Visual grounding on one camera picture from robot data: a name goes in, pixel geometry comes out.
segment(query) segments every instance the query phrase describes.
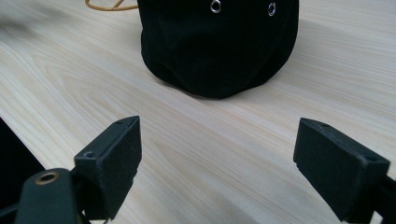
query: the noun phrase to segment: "black fabric bag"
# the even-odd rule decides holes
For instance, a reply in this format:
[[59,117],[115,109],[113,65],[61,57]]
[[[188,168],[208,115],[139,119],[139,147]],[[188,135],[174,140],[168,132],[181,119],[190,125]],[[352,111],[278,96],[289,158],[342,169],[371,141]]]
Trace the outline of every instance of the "black fabric bag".
[[137,0],[142,56],[158,78],[224,98],[254,88],[288,60],[299,0]]

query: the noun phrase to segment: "wooden table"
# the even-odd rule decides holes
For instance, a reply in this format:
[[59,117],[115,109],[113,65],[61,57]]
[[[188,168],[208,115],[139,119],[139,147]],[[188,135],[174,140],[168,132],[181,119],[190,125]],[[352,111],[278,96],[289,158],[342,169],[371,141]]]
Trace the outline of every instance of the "wooden table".
[[67,169],[110,123],[140,116],[143,160],[114,223],[337,223],[292,161],[299,119],[346,133],[396,177],[395,11],[302,0],[285,66],[217,101],[150,73],[137,10],[2,0],[0,116],[46,168]]

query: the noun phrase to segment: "drawstring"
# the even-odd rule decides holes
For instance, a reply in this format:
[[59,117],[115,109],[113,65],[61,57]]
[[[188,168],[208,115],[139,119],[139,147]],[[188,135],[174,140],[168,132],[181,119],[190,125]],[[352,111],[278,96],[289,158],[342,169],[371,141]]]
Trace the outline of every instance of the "drawstring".
[[114,5],[114,7],[98,7],[98,6],[94,6],[94,5],[91,5],[90,0],[85,0],[85,5],[87,5],[87,7],[90,7],[92,9],[99,10],[99,11],[124,11],[124,10],[131,10],[131,9],[139,8],[138,5],[129,6],[129,7],[120,7],[120,5],[121,5],[121,3],[123,1],[124,0],[120,0],[118,3],[116,3],[116,5]]

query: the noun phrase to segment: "light wood surface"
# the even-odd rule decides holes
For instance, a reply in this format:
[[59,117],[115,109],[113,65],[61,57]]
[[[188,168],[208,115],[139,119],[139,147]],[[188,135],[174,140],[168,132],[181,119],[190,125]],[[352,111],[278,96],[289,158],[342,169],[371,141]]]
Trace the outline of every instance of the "light wood surface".
[[143,160],[113,223],[337,223],[292,161],[299,119],[388,158],[396,177],[395,12],[394,0],[302,0],[286,65],[216,101],[149,72],[137,10],[2,0],[0,116],[46,168],[67,169],[110,123],[140,116]]

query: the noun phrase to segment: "grommet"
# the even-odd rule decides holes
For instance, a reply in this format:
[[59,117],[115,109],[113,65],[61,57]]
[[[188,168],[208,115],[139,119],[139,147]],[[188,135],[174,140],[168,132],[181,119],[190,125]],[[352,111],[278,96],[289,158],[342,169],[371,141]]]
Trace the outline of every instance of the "grommet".
[[37,185],[48,185],[49,183],[54,182],[56,179],[58,179],[59,173],[58,172],[49,172],[46,174],[43,174],[39,178],[35,180],[35,183]]
[[220,0],[213,0],[212,3],[210,4],[210,10],[213,13],[221,12],[221,2],[220,2]]
[[274,16],[276,13],[276,3],[271,3],[270,6],[268,7],[268,15],[269,16]]

